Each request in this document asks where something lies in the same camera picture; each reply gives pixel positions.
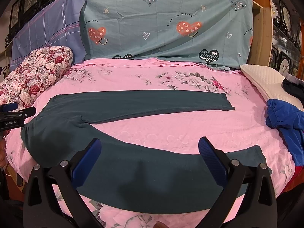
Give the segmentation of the blue garment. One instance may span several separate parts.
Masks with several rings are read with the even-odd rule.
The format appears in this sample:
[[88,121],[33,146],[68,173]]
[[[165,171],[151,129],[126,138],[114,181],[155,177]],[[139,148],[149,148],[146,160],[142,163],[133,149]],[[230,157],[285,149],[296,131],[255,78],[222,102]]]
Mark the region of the blue garment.
[[296,166],[303,166],[303,111],[278,99],[267,101],[266,125],[278,129]]

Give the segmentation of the teal heart-print sheet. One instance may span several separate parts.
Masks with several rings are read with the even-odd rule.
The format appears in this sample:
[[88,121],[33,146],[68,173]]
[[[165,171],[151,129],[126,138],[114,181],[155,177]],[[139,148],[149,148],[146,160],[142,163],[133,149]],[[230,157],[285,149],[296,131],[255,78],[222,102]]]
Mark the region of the teal heart-print sheet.
[[147,59],[239,68],[253,39],[252,0],[86,0],[87,59]]

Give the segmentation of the pink floral bed sheet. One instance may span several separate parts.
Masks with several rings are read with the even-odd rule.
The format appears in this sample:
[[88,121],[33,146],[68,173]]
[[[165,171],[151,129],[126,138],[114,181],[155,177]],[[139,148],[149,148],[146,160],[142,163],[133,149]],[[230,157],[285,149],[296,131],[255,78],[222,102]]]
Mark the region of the pink floral bed sheet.
[[59,94],[169,89],[225,93],[232,111],[202,111],[134,118],[97,125],[121,141],[176,153],[198,153],[206,136],[225,152],[260,146],[272,170],[275,194],[280,194],[295,173],[295,164],[278,130],[265,123],[266,103],[240,72],[226,73],[194,63],[150,60],[94,59],[72,66],[35,101],[41,111]]

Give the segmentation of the red floral rolled quilt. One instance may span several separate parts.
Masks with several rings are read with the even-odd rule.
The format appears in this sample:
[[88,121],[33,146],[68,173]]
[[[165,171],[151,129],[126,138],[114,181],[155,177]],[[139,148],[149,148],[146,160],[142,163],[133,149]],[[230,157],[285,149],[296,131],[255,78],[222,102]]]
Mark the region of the red floral rolled quilt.
[[18,110],[31,107],[71,67],[73,52],[67,46],[35,49],[1,82],[1,105],[16,102]]

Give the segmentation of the black garment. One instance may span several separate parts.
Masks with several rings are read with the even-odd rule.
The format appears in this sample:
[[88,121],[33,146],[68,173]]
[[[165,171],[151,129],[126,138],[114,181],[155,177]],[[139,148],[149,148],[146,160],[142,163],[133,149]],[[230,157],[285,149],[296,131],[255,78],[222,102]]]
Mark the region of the black garment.
[[287,79],[282,81],[283,89],[290,95],[296,97],[302,104],[304,104],[304,91],[301,84],[295,84]]

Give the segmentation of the dark teal pants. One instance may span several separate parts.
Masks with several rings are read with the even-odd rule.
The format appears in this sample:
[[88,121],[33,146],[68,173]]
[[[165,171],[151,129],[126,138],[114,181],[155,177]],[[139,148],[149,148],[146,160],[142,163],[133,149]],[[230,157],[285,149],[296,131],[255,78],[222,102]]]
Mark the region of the dark teal pants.
[[149,115],[232,110],[225,94],[137,90],[57,95],[24,125],[21,138],[44,167],[71,159],[92,139],[102,150],[81,195],[108,206],[149,214],[209,209],[222,188],[200,155],[179,154],[125,143],[95,128]]

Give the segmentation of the purple plaid sheet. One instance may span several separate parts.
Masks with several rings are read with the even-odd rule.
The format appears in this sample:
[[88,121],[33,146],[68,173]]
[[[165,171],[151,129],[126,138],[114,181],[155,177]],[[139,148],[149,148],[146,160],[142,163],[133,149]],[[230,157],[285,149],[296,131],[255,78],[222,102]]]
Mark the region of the purple plaid sheet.
[[80,12],[86,0],[55,0],[38,12],[13,39],[10,70],[35,49],[68,46],[73,63],[82,63],[86,51],[80,36]]

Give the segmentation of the dark display shelf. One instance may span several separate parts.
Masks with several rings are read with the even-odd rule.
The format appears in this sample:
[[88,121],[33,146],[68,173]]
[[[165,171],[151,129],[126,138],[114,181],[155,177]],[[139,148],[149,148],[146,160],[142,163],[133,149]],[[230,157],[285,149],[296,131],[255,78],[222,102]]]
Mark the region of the dark display shelf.
[[271,0],[273,19],[272,50],[269,67],[294,77],[298,74],[301,54],[301,25],[297,11],[287,0]]

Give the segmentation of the red cloth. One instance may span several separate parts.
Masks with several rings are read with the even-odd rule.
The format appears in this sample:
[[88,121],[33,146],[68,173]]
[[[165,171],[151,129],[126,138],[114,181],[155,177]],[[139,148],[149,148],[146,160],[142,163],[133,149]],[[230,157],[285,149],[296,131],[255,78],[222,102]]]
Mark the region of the red cloth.
[[302,184],[304,182],[304,167],[296,166],[295,173],[292,176],[291,180],[288,182],[283,192],[288,192],[295,188],[296,186]]

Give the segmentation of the wooden bed frame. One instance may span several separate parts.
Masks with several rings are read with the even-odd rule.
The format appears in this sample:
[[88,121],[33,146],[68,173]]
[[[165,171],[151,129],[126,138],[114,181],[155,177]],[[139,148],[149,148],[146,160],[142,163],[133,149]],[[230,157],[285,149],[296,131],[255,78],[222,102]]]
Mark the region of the wooden bed frame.
[[271,0],[253,0],[253,41],[248,64],[268,66],[273,36]]

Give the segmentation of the white textured pillow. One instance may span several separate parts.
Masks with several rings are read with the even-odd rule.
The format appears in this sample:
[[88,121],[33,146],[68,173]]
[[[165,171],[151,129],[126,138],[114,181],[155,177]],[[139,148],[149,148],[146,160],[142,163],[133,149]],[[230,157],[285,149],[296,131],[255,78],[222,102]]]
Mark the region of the white textured pillow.
[[265,101],[278,99],[288,102],[303,111],[302,103],[294,96],[288,94],[282,86],[285,79],[283,75],[273,68],[260,65],[240,65],[242,73],[257,88]]

